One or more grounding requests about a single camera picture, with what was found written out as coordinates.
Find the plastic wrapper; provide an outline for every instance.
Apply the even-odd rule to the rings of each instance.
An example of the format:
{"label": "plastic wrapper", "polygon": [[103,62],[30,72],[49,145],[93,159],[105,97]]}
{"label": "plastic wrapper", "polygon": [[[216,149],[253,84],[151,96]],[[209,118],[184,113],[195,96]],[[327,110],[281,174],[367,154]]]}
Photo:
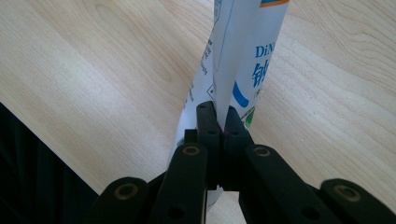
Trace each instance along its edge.
{"label": "plastic wrapper", "polygon": [[[288,3],[215,0],[214,28],[182,109],[168,161],[183,144],[184,130],[196,127],[195,108],[200,103],[214,102],[221,129],[232,105],[248,129]],[[221,189],[208,192],[208,208],[221,193]]]}

